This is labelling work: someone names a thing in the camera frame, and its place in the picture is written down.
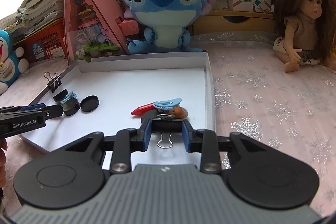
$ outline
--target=gray ribbed panel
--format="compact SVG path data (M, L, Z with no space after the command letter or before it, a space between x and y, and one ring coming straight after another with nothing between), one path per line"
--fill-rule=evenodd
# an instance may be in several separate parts
M319 219L308 206L287 211L253 207L237 197L218 175L194 165L137 165L110 177L90 201L66 210L29 206L12 216L18 224L311 224Z

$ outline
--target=binder clip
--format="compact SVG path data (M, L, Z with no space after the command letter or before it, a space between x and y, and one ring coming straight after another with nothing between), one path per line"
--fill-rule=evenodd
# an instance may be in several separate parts
M62 85L61 78L60 76L58 76L58 73L54 73L51 77L50 72L46 72L44 74L44 77L48 80L47 87L51 90L52 93L54 93L55 90L57 90L58 87Z

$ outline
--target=red pen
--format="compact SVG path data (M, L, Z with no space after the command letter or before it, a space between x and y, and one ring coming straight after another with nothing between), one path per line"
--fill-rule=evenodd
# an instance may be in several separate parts
M153 106L153 103L150 103L150 104L147 104L147 105L144 105L144 106L141 106L141 107L137 107L135 110L133 110L131 112L131 114L132 115L143 115L147 111L151 111L151 110L154 110L154 109L156 109L156 108Z

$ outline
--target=brown hair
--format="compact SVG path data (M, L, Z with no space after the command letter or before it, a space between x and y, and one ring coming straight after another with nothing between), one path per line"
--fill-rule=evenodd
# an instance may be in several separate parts
M275 31L285 35L284 17L297 14L301 0L274 0ZM322 0L322 15L315 21L318 43L315 50L322 60L329 56L335 34L334 0Z

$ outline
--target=doll's shirt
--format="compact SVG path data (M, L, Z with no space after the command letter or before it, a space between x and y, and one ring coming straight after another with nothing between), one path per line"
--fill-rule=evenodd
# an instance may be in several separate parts
M315 20L299 12L297 15L285 17L283 21L285 25L289 22L295 29L293 38L295 49L314 49L317 43Z

